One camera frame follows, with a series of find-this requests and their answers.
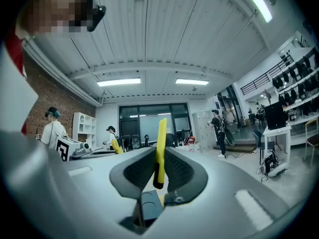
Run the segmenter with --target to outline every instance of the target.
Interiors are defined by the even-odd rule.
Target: window
[[[167,118],[167,132],[177,138],[191,134],[187,104],[164,104],[120,107],[120,137],[125,140],[129,135],[138,135],[140,146],[145,142],[145,135],[149,136],[149,143],[156,142],[163,118]]]
[[[121,115],[120,118],[122,119],[137,118],[138,108],[137,107],[122,108],[122,112],[120,115]]]
[[[175,118],[175,126],[176,126],[176,131],[188,130],[189,129],[188,118],[187,117]]]
[[[187,114],[186,104],[172,105],[174,115]]]

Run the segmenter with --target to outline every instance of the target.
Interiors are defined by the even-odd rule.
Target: ceiling beam
[[[237,5],[237,7],[241,10],[243,10],[243,12],[248,16],[251,17],[254,13],[254,9],[249,8],[249,6],[243,1],[243,0],[232,0],[235,5]],[[256,17],[252,18],[252,22],[253,24],[256,26],[257,31],[259,32],[263,42],[265,43],[265,46],[267,47],[268,50],[270,50],[270,45],[269,45],[269,41],[264,33],[264,31],[262,30],[262,27],[260,25],[260,23],[257,21]]]
[[[196,96],[196,95],[161,95],[161,96],[135,96],[135,97],[119,97],[119,98],[104,98],[104,104],[108,103],[120,103],[120,102],[137,102],[137,101],[160,101],[160,100],[171,100],[172,102],[176,101],[187,101],[190,99],[206,99],[206,96]]]
[[[233,77],[230,74],[219,72],[215,69],[204,69],[197,66],[189,66],[182,64],[174,63],[162,63],[162,62],[127,62],[127,63],[117,63],[104,66],[97,66],[87,70],[81,70],[79,72],[68,75],[68,77],[74,81],[77,79],[82,79],[85,77],[113,72],[127,72],[127,71],[136,71],[136,70],[146,70],[146,71],[174,71],[181,73],[191,73],[199,74],[211,77],[219,77],[222,79],[232,80]]]

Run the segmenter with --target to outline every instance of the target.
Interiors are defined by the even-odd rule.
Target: wall shelf
[[[285,88],[283,90],[280,90],[278,92],[279,95],[283,94],[284,92],[287,92],[295,87],[297,87],[300,83],[303,83],[305,80],[309,79],[311,76],[315,75],[317,72],[319,71],[319,68],[316,68],[312,73],[310,73],[309,75],[307,75],[306,77],[300,79],[299,81],[297,81],[296,83],[292,84],[291,86],[289,86],[288,88]]]
[[[312,113],[308,116],[300,116],[296,121],[290,121],[289,125],[298,125],[301,123],[308,122],[310,120],[317,119],[319,117],[319,113]]]
[[[304,62],[304,57],[310,58],[310,57],[314,54],[314,52],[313,52],[314,47],[313,47],[313,48],[304,48],[304,49],[307,49],[307,50],[310,49],[310,50],[309,50],[307,53],[305,53],[305,54],[302,56],[301,59],[299,59],[299,60],[297,60],[297,61],[294,61],[293,63],[291,63],[290,65],[288,65],[284,70],[280,71],[279,73],[275,74],[273,77],[270,77],[270,78],[273,79],[273,78],[276,78],[276,77],[278,77],[278,76],[282,76],[283,72],[286,72],[287,70],[289,70],[289,68],[296,69],[296,68],[297,68],[297,67],[296,67],[296,63],[297,63],[297,62],[300,63],[300,64],[302,64],[302,63]]]
[[[74,113],[72,139],[78,140],[78,134],[86,134],[86,142],[90,148],[96,147],[96,119],[82,114]]]
[[[293,104],[293,105],[290,105],[290,106],[284,108],[284,111],[287,112],[287,111],[289,111],[289,110],[291,110],[291,109],[293,109],[293,108],[296,108],[296,107],[298,107],[298,106],[301,106],[301,105],[303,105],[303,104],[305,104],[305,103],[311,101],[312,99],[315,99],[315,98],[318,97],[318,96],[319,96],[319,92],[316,93],[316,94],[314,94],[314,95],[312,95],[312,96],[309,97],[309,98],[306,98],[305,100],[301,101],[301,102],[298,103],[298,104]]]

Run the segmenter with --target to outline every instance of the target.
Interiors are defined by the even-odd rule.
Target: black pants
[[[220,133],[219,138],[217,138],[218,145],[221,150],[221,154],[225,155],[226,147],[225,147],[225,133]]]

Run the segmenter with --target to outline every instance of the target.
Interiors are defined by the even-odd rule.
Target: brick wall
[[[64,125],[69,137],[72,137],[74,113],[80,112],[95,117],[94,106],[60,85],[27,54],[24,53],[23,58],[27,81],[39,95],[26,120],[28,136],[34,137],[36,130],[38,130],[38,134],[42,134],[44,126],[48,124],[44,114],[50,106],[56,107],[61,113],[59,121]],[[85,135],[81,135],[79,138],[81,141],[85,141],[85,139]]]

